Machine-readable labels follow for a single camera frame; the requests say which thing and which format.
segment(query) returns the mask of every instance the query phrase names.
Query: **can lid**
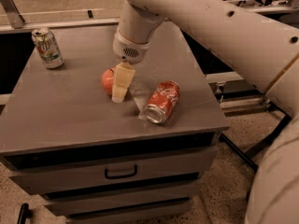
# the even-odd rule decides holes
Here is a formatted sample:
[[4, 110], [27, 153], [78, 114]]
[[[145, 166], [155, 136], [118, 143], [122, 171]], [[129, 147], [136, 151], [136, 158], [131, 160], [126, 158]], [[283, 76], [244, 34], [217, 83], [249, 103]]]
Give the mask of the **can lid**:
[[166, 114], [156, 105], [147, 105], [145, 113], [148, 120], [153, 123], [164, 123], [167, 120]]
[[32, 31], [32, 35], [35, 35], [35, 36], [46, 35], [48, 33], [49, 33], [48, 28], [34, 29]]
[[178, 85], [178, 83], [177, 83], [176, 81], [172, 80], [172, 79], [170, 79], [170, 80], [167, 80], [166, 82], [171, 82], [171, 83], [175, 84], [176, 86], [178, 86], [178, 88], [179, 88], [179, 85]]

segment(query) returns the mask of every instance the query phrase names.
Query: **coca-cola can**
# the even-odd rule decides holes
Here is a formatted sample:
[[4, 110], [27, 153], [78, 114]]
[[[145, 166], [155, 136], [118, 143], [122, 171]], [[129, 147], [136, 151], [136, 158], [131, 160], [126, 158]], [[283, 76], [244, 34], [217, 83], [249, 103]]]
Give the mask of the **coca-cola can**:
[[55, 36], [48, 28], [32, 31], [32, 40], [46, 68], [52, 69], [64, 64]]
[[147, 119], [153, 123], [164, 123], [173, 111], [179, 98], [179, 86], [167, 80], [157, 86], [145, 108]]

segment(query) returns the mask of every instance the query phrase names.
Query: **silver can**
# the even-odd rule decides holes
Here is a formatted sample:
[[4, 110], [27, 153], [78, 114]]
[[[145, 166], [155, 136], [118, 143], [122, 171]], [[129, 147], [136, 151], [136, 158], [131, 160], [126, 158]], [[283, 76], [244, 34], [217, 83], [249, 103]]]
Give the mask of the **silver can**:
[[52, 31], [48, 28], [41, 28], [35, 29], [31, 34], [36, 50], [46, 68], [52, 69], [64, 64], [62, 53]]

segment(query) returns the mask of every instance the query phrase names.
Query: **red soda can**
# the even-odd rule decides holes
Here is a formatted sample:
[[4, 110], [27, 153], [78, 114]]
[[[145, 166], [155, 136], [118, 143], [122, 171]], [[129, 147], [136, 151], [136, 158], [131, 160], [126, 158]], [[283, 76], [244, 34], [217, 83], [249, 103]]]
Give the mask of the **red soda can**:
[[178, 102], [179, 86], [176, 82], [167, 80], [158, 85], [149, 98], [145, 115], [153, 123], [164, 123]]

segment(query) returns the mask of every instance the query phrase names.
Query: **metal frame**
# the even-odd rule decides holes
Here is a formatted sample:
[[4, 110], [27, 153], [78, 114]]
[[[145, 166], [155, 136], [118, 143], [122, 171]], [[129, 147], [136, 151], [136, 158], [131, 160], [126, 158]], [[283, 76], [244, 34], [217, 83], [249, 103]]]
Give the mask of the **metal frame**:
[[251, 158], [263, 151], [266, 147], [271, 146], [273, 141], [279, 136], [281, 131], [289, 124], [290, 121], [291, 118], [288, 115], [285, 115], [273, 132], [271, 132], [262, 141], [254, 145], [246, 152], [243, 152], [223, 133], [221, 134], [219, 140], [220, 142], [224, 142], [237, 156], [239, 156], [239, 158], [245, 164], [247, 164], [254, 171], [254, 173], [256, 173], [258, 170], [258, 165]]
[[19, 10], [17, 9], [13, 0], [0, 0], [5, 12], [7, 13], [8, 20], [11, 27], [13, 28], [22, 28], [25, 20], [20, 15]]
[[31, 32], [33, 29], [40, 27], [48, 28], [70, 28], [70, 27], [82, 27], [82, 26], [98, 26], [98, 25], [109, 25], [119, 23], [119, 18], [109, 19], [92, 19], [82, 21], [54, 21], [54, 22], [35, 22], [25, 23], [22, 28], [14, 29], [9, 25], [0, 25], [0, 34], [17, 34]]

